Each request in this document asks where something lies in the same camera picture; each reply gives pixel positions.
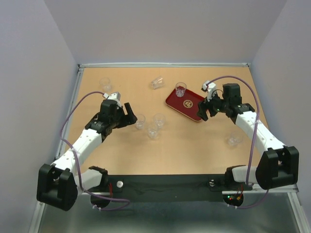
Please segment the clear glass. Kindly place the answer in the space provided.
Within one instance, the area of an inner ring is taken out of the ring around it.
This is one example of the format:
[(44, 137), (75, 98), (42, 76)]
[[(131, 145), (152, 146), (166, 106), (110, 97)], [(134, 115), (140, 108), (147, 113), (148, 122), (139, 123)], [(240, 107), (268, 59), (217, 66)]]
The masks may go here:
[(151, 123), (147, 126), (147, 134), (151, 139), (157, 138), (158, 132), (159, 132), (159, 127), (156, 124)]
[(187, 85), (184, 82), (178, 82), (175, 85), (175, 94), (179, 98), (184, 96), (186, 90), (187, 90)]
[(145, 126), (146, 117), (143, 114), (136, 115), (137, 121), (135, 123), (135, 128), (138, 130), (143, 130)]
[(158, 76), (151, 81), (150, 85), (152, 89), (162, 88), (165, 86), (164, 78), (162, 76)]
[(230, 134), (229, 138), (227, 139), (227, 144), (229, 146), (237, 146), (243, 141), (243, 134), (238, 131), (234, 131)]
[(166, 117), (164, 114), (158, 113), (155, 114), (153, 117), (154, 123), (160, 128), (162, 129), (165, 122), (166, 122)]
[(104, 92), (110, 92), (112, 90), (111, 80), (108, 77), (101, 78), (99, 83)]

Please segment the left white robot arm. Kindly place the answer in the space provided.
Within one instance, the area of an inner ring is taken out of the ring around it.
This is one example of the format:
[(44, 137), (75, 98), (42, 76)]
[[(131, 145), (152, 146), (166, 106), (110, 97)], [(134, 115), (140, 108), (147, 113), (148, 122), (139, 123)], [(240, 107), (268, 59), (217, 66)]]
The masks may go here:
[(38, 201), (68, 211), (78, 195), (90, 189), (111, 189), (108, 172), (91, 166), (81, 173), (80, 166), (103, 143), (114, 129), (135, 124), (137, 117), (130, 103), (119, 106), (116, 100), (103, 100), (99, 112), (85, 126), (81, 135), (69, 144), (69, 149), (52, 164), (43, 164), (38, 172)]

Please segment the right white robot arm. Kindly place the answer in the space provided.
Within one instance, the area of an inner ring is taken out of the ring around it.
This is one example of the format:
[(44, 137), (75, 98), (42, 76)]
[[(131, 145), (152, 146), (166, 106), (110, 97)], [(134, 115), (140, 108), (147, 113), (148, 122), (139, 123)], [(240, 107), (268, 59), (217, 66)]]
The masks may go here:
[(241, 183), (258, 184), (268, 190), (296, 184), (298, 181), (299, 152), (296, 147), (286, 146), (257, 119), (255, 109), (243, 103), (237, 83), (223, 85), (221, 97), (215, 83), (205, 82), (202, 90), (207, 97), (199, 102), (197, 115), (204, 121), (218, 113), (224, 113), (251, 138), (252, 147), (261, 154), (259, 164), (254, 166), (229, 167), (224, 176), (224, 185), (235, 189)]

